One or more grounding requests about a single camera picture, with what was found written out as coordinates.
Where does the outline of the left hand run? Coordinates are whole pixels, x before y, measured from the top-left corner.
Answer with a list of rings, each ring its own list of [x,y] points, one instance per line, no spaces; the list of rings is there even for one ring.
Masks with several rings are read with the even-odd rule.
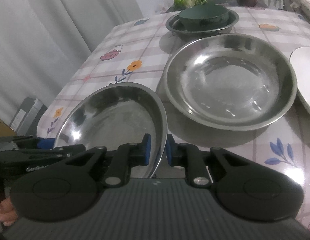
[[[10,197],[0,202],[0,222],[4,226],[11,226],[18,219],[16,210],[11,202]]]

